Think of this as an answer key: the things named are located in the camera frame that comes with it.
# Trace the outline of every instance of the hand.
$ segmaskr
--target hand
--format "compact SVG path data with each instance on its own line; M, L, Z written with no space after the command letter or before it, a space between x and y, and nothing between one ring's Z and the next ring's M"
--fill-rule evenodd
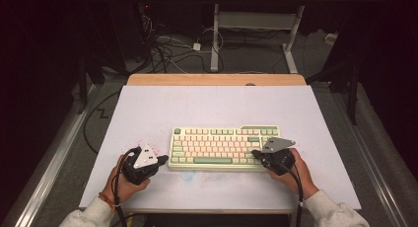
M308 199L311 195L319 191L319 189L314 185L314 181L311 177L311 173L308 169L307 163L305 163L305 161L301 158L299 152L295 148L289 148L289 150L295 157L295 165L292 167L291 171L296 176L298 176L299 172L299 179L301 180L302 189L304 190L304 199ZM282 182L292 192L299 193L298 185L296 184L295 179L289 173L286 173L282 176L278 176L271 170L267 170L267 172L270 175L271 179Z
M120 162L122 162L122 156L119 157L119 160L117 161L117 165L113 167L113 169L110 172L110 175L107 178L107 183L104 187L104 190L102 193L107 196L113 203L113 192L111 190L111 187L114 185L115 179L113 178L117 174L117 168L119 167ZM117 187L117 194L119 196L119 202L123 203L123 201L129 199L135 192L143 190L147 187L147 185L150 183L150 179L145 180L142 182L139 186L136 186L126 180L126 178L123 176L123 174L119 175L119 185Z

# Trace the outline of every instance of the keyboard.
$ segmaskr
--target keyboard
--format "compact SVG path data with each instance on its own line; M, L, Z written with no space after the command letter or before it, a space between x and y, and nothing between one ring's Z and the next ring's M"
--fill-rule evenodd
M252 150L270 137L280 137L275 125L242 127L175 127L168 166L171 170L262 171Z

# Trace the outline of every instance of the white tabletop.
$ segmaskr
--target white tabletop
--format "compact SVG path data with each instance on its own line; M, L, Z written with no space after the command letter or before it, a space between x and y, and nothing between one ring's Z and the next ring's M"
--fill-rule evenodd
M173 127L278 125L307 162L315 184L337 202L360 209L310 86L125 86L83 194L86 207L118 157L149 144L168 155ZM266 172L174 172L160 168L151 184L122 204L141 212L290 213L297 197Z

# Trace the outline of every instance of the spacebar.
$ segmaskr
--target spacebar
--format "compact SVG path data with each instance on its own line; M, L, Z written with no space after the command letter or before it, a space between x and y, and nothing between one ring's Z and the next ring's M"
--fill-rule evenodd
M194 164L232 164L231 158L194 158Z

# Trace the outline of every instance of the white sleeve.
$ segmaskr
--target white sleeve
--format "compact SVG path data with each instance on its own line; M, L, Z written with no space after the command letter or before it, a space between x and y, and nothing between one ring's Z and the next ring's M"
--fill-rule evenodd
M305 200L315 226L369 226L369 223L346 203L335 203L323 190Z
M113 212L108 204L95 197L84 211L74 210L65 217L60 227L108 227Z

